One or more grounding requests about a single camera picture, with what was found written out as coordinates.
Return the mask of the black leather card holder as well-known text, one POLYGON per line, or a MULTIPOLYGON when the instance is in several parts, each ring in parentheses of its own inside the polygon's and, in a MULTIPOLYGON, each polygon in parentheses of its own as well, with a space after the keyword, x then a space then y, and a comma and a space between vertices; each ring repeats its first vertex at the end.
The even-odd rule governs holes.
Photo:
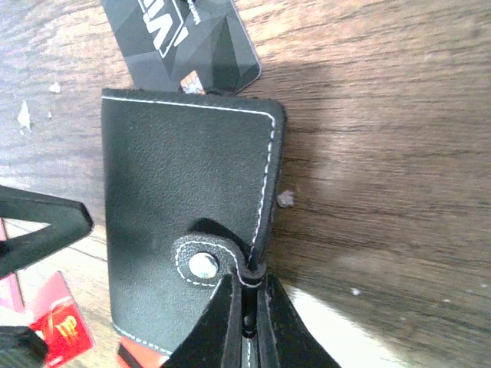
POLYGON ((264 269, 286 126, 274 100, 105 89, 111 316, 170 355, 226 274, 264 269))

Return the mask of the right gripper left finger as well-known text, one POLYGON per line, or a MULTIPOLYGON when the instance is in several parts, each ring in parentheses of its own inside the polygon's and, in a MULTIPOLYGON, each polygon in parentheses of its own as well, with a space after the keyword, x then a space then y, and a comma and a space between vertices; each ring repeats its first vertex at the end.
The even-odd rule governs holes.
POLYGON ((242 363, 242 290, 226 275, 188 337, 165 367, 240 367, 242 363))

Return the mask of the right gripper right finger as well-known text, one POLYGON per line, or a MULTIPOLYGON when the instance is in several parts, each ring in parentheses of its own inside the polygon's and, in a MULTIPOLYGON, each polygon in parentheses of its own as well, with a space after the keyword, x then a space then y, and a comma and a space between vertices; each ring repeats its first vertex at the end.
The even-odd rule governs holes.
POLYGON ((260 367, 340 366, 310 334, 281 282, 272 274, 258 291, 256 331, 260 367))

